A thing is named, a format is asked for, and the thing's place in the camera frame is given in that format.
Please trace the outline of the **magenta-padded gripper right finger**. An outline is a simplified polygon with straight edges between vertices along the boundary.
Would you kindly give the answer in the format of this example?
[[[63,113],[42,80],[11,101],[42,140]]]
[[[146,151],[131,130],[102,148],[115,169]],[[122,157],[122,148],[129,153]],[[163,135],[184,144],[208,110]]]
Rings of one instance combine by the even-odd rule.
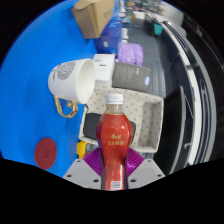
[[[125,175],[128,189],[140,188],[164,177],[164,173],[153,159],[144,159],[132,148],[128,149]]]

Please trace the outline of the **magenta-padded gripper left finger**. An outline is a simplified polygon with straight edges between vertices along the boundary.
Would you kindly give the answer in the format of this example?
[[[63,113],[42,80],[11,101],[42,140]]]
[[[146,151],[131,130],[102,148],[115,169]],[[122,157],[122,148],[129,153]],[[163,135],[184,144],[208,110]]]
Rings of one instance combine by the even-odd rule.
[[[102,186],[103,163],[98,148],[83,159],[76,159],[63,178],[84,188],[100,190]]]

